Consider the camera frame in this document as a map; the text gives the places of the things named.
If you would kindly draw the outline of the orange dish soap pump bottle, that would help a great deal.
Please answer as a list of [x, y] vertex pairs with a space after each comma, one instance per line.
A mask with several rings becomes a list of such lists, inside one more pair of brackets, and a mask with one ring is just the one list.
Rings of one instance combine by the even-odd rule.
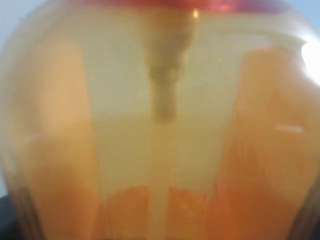
[[25, 240], [317, 240], [320, 34], [282, 0], [48, 0], [0, 52]]

